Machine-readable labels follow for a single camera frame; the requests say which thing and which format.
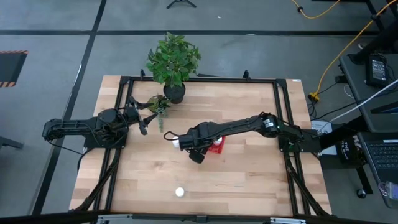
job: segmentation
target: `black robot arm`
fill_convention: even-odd
[[[285,125],[275,115],[262,112],[260,115],[252,116],[238,121],[217,124],[214,122],[203,122],[190,128],[186,134],[178,136],[180,149],[190,153],[190,158],[202,163],[208,148],[221,136],[255,131],[267,138],[283,136],[289,144],[293,145],[305,139],[298,126]]]
[[[152,104],[138,103],[132,96],[129,99],[129,106],[123,108],[121,113],[118,109],[106,109],[90,119],[68,120],[52,119],[44,124],[42,136],[46,141],[52,141],[64,136],[79,135],[86,138],[87,148],[111,148],[120,147],[124,144],[121,141],[126,137],[129,126],[139,124],[141,134],[146,135],[145,127],[157,116],[141,119],[138,110],[147,108]]]

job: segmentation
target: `keyboard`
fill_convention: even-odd
[[[398,169],[398,143],[366,145],[377,169]]]

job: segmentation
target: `wooden table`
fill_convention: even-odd
[[[94,114],[112,108],[120,76],[104,76]],[[300,80],[287,80],[294,123],[311,128],[305,95]],[[243,119],[261,111],[276,114],[271,84],[186,82],[187,92],[179,105],[168,108],[164,132],[186,133],[203,121],[217,123]],[[162,94],[156,82],[134,82],[132,95],[145,103]],[[286,118],[282,90],[281,105]],[[142,110],[146,117],[152,114]],[[188,158],[171,142],[163,139],[154,120],[141,135],[131,126],[126,147],[121,151],[112,212],[291,216],[287,174],[277,139],[258,133],[228,136],[222,154],[208,152],[202,164]],[[94,149],[82,160],[70,208],[76,208],[98,182],[104,149]],[[319,161],[310,153],[301,153],[305,183],[327,212],[329,199]],[[177,197],[175,189],[185,195]],[[100,208],[104,208],[107,186]],[[296,186],[299,211],[303,213],[300,191]]]

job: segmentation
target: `green plant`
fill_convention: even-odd
[[[151,97],[148,100],[148,103],[153,103],[152,106],[148,107],[150,111],[153,113],[157,113],[157,120],[159,122],[159,131],[162,133],[163,132],[163,118],[167,117],[167,112],[166,108],[170,107],[168,103],[170,103],[170,100],[167,99],[163,95],[156,95]]]
[[[154,74],[154,80],[160,84],[174,87],[182,86],[189,79],[189,74],[197,72],[199,49],[184,40],[183,35],[167,33],[165,40],[160,40],[155,53],[149,51],[150,62],[146,67]]]

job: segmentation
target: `gray floor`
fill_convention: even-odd
[[[165,0],[108,1],[100,30],[360,30],[369,20],[365,4],[341,3],[319,20],[304,19],[290,0],[192,0],[166,10]],[[331,2],[298,0],[308,15]],[[374,1],[380,9],[383,1]],[[0,30],[90,30],[100,0],[0,0]],[[388,24],[391,16],[383,21]],[[138,75],[146,55],[161,35],[97,36],[87,65],[72,119],[92,116],[103,75]],[[306,93],[317,86],[327,65],[352,37],[281,37],[189,35],[202,53],[199,73],[240,77],[299,78]],[[0,135],[25,142],[23,150],[0,152],[0,216],[30,212],[50,146],[40,137],[43,124],[61,117],[75,80],[88,36],[0,35],[0,50],[28,50],[17,86],[0,88]],[[360,42],[369,41],[363,38]],[[355,52],[356,44],[348,51]],[[323,88],[339,75],[337,65]],[[318,115],[353,100],[337,85],[322,94]],[[358,115],[349,114],[342,121]],[[66,138],[64,146],[81,150],[82,138]],[[76,179],[78,157],[63,151],[44,206],[44,213],[65,212]],[[343,218],[397,223],[398,212],[384,206],[378,194],[365,200],[355,196],[360,186],[354,170],[324,170],[333,214]]]

